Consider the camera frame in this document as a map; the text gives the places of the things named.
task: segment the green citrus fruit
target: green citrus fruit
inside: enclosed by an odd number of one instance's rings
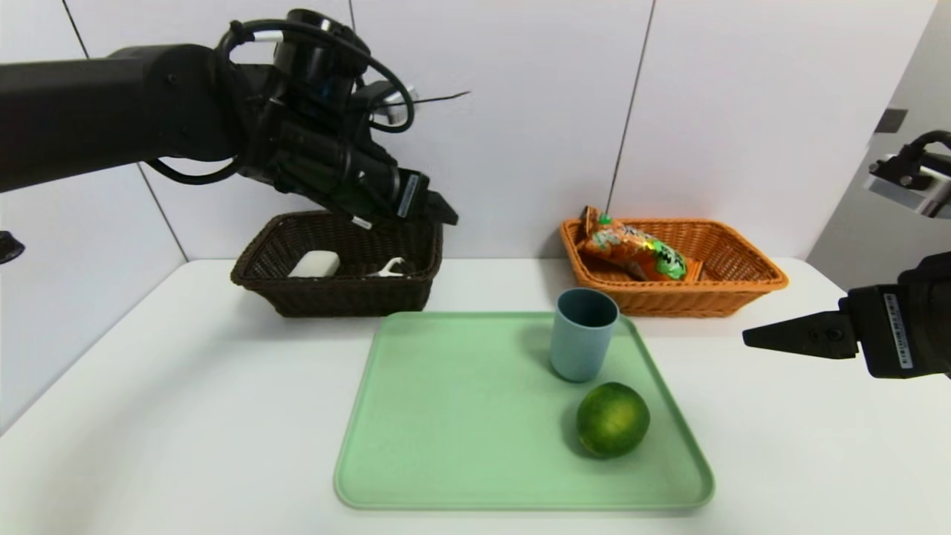
[[[578,407],[578,439],[598,457],[620,457],[634,450],[650,426],[644,398],[620,383],[606,383]]]

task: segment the white wall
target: white wall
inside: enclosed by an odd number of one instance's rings
[[[561,221],[607,205],[650,0],[354,0],[354,17],[425,96],[473,91],[381,137],[459,212],[445,254],[564,254]]]
[[[59,0],[0,3],[0,63],[81,57]],[[134,166],[5,193],[0,213],[27,246],[0,267],[2,432],[184,258]]]
[[[659,0],[611,213],[718,219],[805,257],[934,5]]]
[[[927,219],[863,188],[868,165],[929,130],[951,129],[951,2],[938,3],[892,97],[901,131],[875,134],[808,261],[843,288],[895,282],[925,256],[951,250],[951,221]],[[949,153],[940,144],[928,147]]]
[[[130,44],[214,45],[231,19],[292,7],[351,22],[346,2],[328,0],[69,5],[94,56]],[[460,212],[447,256],[557,254],[560,220],[607,204],[650,0],[355,0],[354,11],[374,55],[422,97],[474,91],[420,106],[406,134],[378,136]],[[255,52],[240,59],[270,61],[269,47]],[[247,179],[190,188],[146,172],[189,258],[236,257],[271,216],[314,206]]]

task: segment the orange snack bag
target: orange snack bag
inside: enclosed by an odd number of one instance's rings
[[[607,260],[638,281],[682,281],[684,256],[657,238],[616,221],[594,207],[582,215],[585,239],[579,251]]]

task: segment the black cable wire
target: black cable wire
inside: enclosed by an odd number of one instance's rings
[[[427,102],[441,102],[441,101],[443,101],[443,100],[453,100],[453,99],[457,99],[457,98],[459,98],[460,96],[466,96],[467,94],[470,94],[470,93],[472,93],[472,92],[471,92],[471,91],[463,91],[463,92],[461,92],[461,93],[456,93],[455,95],[438,96],[438,97],[434,97],[434,98],[424,98],[424,99],[420,99],[420,100],[414,100],[414,101],[412,101],[412,102],[413,102],[413,104],[425,104],[425,103],[427,103]],[[403,103],[401,103],[401,102],[395,102],[395,103],[393,103],[393,104],[380,104],[379,106],[375,107],[374,109],[392,108],[392,107],[395,107],[395,106],[402,106],[402,105],[403,105]]]
[[[324,44],[341,47],[356,55],[366,62],[368,66],[382,74],[383,77],[393,84],[397,91],[399,91],[399,94],[403,97],[404,103],[409,103],[406,106],[406,120],[401,125],[390,127],[387,125],[371,123],[370,127],[384,132],[400,133],[408,130],[409,127],[413,125],[413,120],[416,118],[416,111],[414,110],[414,103],[410,96],[409,90],[407,90],[406,86],[403,85],[403,83],[395,74],[393,74],[391,70],[387,69],[385,65],[375,59],[369,53],[360,49],[356,45],[337,37],[337,35],[324,31],[321,28],[313,25],[297,21],[262,19],[246,23],[232,21],[230,29],[222,36],[221,41],[218,43],[218,47],[215,48],[215,52],[217,54],[216,75],[218,78],[218,83],[231,99],[232,107],[238,111],[245,134],[249,132],[251,128],[253,128],[253,124],[252,120],[243,113],[244,107],[242,95],[237,87],[237,84],[235,83],[233,72],[231,71],[233,68],[233,64],[231,63],[231,51],[238,45],[254,41],[255,32],[270,30],[282,31],[284,34],[284,41],[313,44],[312,41],[316,40]],[[225,178],[233,175],[235,171],[241,167],[243,157],[244,154],[239,153],[234,157],[231,163],[224,168],[205,175],[187,175],[180,173],[158,159],[149,160],[146,162],[146,164],[160,172],[162,175],[174,180],[175,182],[188,184],[190,186],[202,186],[205,184],[213,184],[215,182],[222,181]]]
[[[918,136],[915,141],[911,142],[911,146],[918,150],[924,150],[924,147],[931,143],[941,143],[951,149],[951,132],[947,130],[931,130],[930,132]]]
[[[248,33],[255,33],[258,31],[269,31],[269,30],[283,31],[284,41],[291,41],[291,42],[303,41],[304,43],[307,43],[306,38],[312,37],[314,39],[317,39],[318,41],[329,43],[331,45],[336,45],[338,47],[341,47],[342,49],[345,49],[353,53],[354,55],[362,59],[364,62],[366,62],[366,64],[372,67],[376,72],[379,72],[380,74],[382,74],[383,77],[386,78],[388,82],[393,84],[393,87],[395,87],[397,91],[399,91],[399,94],[402,95],[403,97],[403,101],[410,103],[409,105],[406,106],[406,121],[404,121],[401,125],[390,127],[387,125],[374,124],[374,125],[371,125],[371,127],[380,131],[384,131],[384,132],[400,133],[400,132],[404,132],[408,130],[413,125],[413,120],[416,118],[416,112],[413,109],[413,105],[412,105],[413,97],[410,96],[409,90],[406,88],[406,86],[403,85],[403,83],[399,80],[399,78],[395,74],[393,74],[391,70],[387,69],[386,66],[383,65],[379,60],[377,60],[376,58],[374,58],[367,52],[363,51],[356,45],[337,37],[337,35],[321,30],[320,28],[316,26],[304,24],[297,21],[262,19],[262,20],[246,22],[243,24],[243,27],[244,27],[244,30]]]
[[[170,168],[168,164],[162,160],[148,160],[146,164],[163,174],[164,176],[174,180],[175,182],[180,182],[182,184],[188,184],[189,186],[204,186],[206,184],[214,184],[216,182],[221,182],[225,178],[233,175],[238,170],[238,158],[235,157],[230,164],[224,166],[223,168],[218,169],[215,172],[208,174],[184,174],[179,171]]]

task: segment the plastic tray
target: plastic tray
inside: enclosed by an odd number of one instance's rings
[[[340,452],[340,499],[372,509],[686,509],[713,474],[634,325],[600,376],[558,378],[551,313],[403,312],[383,321]],[[650,407],[644,442],[596,459],[577,441],[585,394],[617,381]]]

